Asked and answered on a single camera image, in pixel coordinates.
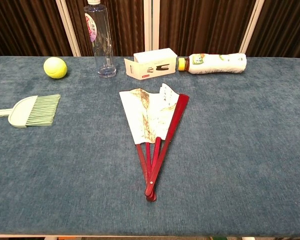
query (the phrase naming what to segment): white bottle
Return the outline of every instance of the white bottle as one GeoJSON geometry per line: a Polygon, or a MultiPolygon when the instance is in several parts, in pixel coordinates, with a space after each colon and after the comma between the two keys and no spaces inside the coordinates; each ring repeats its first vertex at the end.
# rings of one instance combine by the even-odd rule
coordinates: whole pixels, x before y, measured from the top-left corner
{"type": "Polygon", "coordinates": [[[247,58],[244,53],[228,55],[200,53],[178,59],[178,70],[188,71],[191,74],[242,73],[246,65],[247,58]]]}

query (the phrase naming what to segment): brown curtain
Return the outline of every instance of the brown curtain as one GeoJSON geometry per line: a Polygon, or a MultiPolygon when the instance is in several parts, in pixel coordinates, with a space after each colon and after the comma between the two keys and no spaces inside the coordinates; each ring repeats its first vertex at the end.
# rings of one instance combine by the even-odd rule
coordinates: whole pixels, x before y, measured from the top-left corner
{"type": "Polygon", "coordinates": [[[161,0],[159,47],[179,56],[237,53],[255,0],[161,0]]]}
{"type": "Polygon", "coordinates": [[[54,0],[0,0],[0,56],[72,56],[54,0]]]}
{"type": "MultiPolygon", "coordinates": [[[[115,56],[132,56],[145,50],[143,0],[102,0],[108,10],[115,56]]],[[[74,33],[82,56],[93,56],[85,21],[87,0],[67,1],[74,33]]]]}
{"type": "Polygon", "coordinates": [[[246,54],[300,58],[300,0],[265,0],[246,54]]]}

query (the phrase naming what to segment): dustpan brush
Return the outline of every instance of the dustpan brush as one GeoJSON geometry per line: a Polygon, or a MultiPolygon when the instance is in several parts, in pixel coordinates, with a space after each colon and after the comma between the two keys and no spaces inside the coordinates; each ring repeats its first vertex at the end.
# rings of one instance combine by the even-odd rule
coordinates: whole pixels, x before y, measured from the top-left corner
{"type": "Polygon", "coordinates": [[[60,97],[60,94],[29,96],[17,102],[13,108],[0,109],[0,117],[8,116],[9,123],[16,128],[51,126],[60,97]]]}
{"type": "Polygon", "coordinates": [[[38,96],[25,125],[51,126],[55,118],[59,100],[60,94],[38,96]]]}

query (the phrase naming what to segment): yellow tennis ball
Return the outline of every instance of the yellow tennis ball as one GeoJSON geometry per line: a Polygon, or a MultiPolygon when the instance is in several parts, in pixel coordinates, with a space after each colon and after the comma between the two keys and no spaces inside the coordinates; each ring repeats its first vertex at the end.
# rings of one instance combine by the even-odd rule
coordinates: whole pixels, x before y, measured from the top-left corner
{"type": "Polygon", "coordinates": [[[43,64],[44,72],[53,79],[61,79],[67,73],[67,65],[59,57],[49,57],[43,64]]]}

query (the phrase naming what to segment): white paper box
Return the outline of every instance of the white paper box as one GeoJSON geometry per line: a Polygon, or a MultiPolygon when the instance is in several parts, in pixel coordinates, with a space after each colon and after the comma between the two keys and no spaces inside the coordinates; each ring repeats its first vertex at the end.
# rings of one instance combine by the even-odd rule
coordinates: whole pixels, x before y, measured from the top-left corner
{"type": "Polygon", "coordinates": [[[134,61],[124,59],[126,74],[138,80],[176,72],[177,55],[170,48],[134,53],[134,61]]]}

